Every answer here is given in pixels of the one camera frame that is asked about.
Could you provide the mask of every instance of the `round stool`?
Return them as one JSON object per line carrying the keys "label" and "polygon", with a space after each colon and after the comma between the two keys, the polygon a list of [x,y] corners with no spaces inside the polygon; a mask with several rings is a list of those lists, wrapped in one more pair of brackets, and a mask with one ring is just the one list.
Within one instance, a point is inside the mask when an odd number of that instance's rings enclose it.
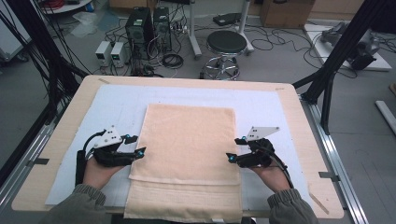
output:
{"label": "round stool", "polygon": [[218,57],[205,64],[205,74],[213,79],[236,80],[239,66],[235,57],[245,51],[246,39],[233,31],[216,31],[207,37],[206,46]]}

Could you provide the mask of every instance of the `human hand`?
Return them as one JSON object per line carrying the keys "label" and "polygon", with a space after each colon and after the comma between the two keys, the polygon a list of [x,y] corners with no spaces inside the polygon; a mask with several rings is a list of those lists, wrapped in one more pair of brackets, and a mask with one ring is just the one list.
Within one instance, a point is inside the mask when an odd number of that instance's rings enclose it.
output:
{"label": "human hand", "polygon": [[82,184],[89,185],[96,189],[102,189],[116,172],[123,166],[105,167],[99,164],[94,157],[87,161],[85,168],[84,180]]}
{"label": "human hand", "polygon": [[264,182],[264,184],[274,193],[278,193],[281,190],[290,189],[288,179],[274,161],[272,161],[271,164],[266,168],[250,167],[249,169],[256,173],[262,182]]}

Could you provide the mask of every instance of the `beige towel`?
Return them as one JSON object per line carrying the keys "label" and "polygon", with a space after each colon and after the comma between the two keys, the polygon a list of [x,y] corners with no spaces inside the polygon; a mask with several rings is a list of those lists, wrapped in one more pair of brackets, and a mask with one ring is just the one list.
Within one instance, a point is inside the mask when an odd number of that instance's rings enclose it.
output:
{"label": "beige towel", "polygon": [[235,116],[230,108],[149,105],[134,163],[125,217],[212,222],[242,217]]}

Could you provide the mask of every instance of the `gray floor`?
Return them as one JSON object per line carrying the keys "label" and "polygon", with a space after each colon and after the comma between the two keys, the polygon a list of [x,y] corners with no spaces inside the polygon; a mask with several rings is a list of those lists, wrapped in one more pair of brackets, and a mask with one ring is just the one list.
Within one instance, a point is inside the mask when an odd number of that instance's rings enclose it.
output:
{"label": "gray floor", "polygon": [[[98,30],[94,35],[83,38],[67,35],[65,39],[85,66],[91,71],[96,70],[95,74],[100,74],[94,52],[104,40],[105,31],[116,27],[118,20],[106,8],[97,10],[96,13],[99,20]],[[65,14],[59,18],[65,30],[71,30],[77,25],[64,25],[72,21],[71,15]],[[247,23],[260,25],[259,19],[255,17],[250,17]],[[197,25],[216,27],[211,22],[211,17],[199,19]],[[263,39],[259,31],[257,28],[247,27],[247,37],[250,40]],[[289,31],[304,35],[300,30]],[[203,51],[200,60],[194,60],[189,40],[186,35],[182,35],[179,38],[182,46],[179,54],[185,60],[183,67],[177,70],[160,67],[156,73],[173,78],[198,78],[202,66],[213,56],[205,47],[205,38],[210,32],[212,30],[196,32]],[[296,35],[281,36],[287,41],[293,40],[297,49],[308,47],[307,42]],[[254,44],[258,48],[270,48],[268,43],[259,40]],[[238,81],[293,83],[317,71],[304,60],[305,52],[306,49],[296,52],[291,43],[275,45],[271,50],[256,49],[249,56],[238,57],[241,67]],[[379,53],[392,67],[396,67],[395,54],[384,50]],[[318,59],[308,56],[307,60],[320,66]],[[14,60],[1,67],[0,71],[3,73],[0,75],[0,165],[3,165],[44,108],[48,98],[40,75],[31,63]],[[354,76],[350,71],[343,69],[342,72]],[[396,214],[393,212],[396,210],[396,194],[393,191],[396,189],[396,163],[393,161],[396,158],[396,137],[375,106],[376,100],[385,101],[390,111],[396,115],[396,98],[389,90],[389,84],[396,82],[396,69],[389,72],[360,71],[357,74],[358,77],[354,79],[344,75],[337,75],[335,78],[330,114],[332,139],[369,222],[396,223]],[[302,93],[306,89],[307,87],[302,87],[297,92]],[[36,223],[42,215],[12,211],[8,206],[0,214],[0,220],[2,223]],[[267,220],[261,219],[259,222],[266,223]],[[320,223],[351,221],[346,212],[340,220],[322,219]]]}

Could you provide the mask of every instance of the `sleeve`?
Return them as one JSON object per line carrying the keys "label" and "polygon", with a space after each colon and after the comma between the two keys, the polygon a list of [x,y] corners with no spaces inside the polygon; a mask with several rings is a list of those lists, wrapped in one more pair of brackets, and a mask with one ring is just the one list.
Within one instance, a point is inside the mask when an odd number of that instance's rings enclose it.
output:
{"label": "sleeve", "polygon": [[73,193],[54,206],[40,220],[40,224],[102,223],[106,209],[103,207],[106,195],[89,185],[77,185]]}
{"label": "sleeve", "polygon": [[271,224],[319,224],[311,206],[301,198],[297,189],[287,189],[268,198]]}

